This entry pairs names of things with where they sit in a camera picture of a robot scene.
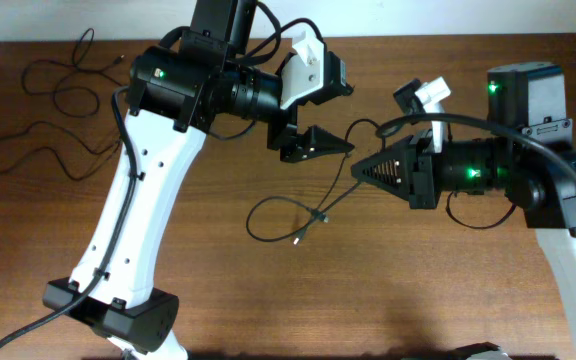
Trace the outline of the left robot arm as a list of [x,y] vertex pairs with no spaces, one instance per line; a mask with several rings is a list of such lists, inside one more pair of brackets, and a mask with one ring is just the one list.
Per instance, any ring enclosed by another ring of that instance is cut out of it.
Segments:
[[44,304],[91,328],[126,359],[183,359],[173,325],[179,300],[154,285],[177,193],[216,116],[268,126],[267,146],[296,163],[347,153],[324,129],[297,129],[298,108],[352,93],[345,63],[316,29],[297,36],[277,71],[248,41],[259,1],[200,1],[192,21],[138,56],[114,93],[121,157],[92,239],[71,274],[47,285]]

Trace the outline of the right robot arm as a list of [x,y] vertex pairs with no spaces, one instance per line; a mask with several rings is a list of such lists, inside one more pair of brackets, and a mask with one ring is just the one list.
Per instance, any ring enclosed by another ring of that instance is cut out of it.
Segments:
[[446,113],[443,79],[412,81],[395,92],[402,116],[377,129],[427,129],[353,165],[355,179],[413,209],[449,204],[460,193],[501,190],[521,209],[555,277],[576,351],[576,148],[561,67],[524,62],[487,73],[485,119]]

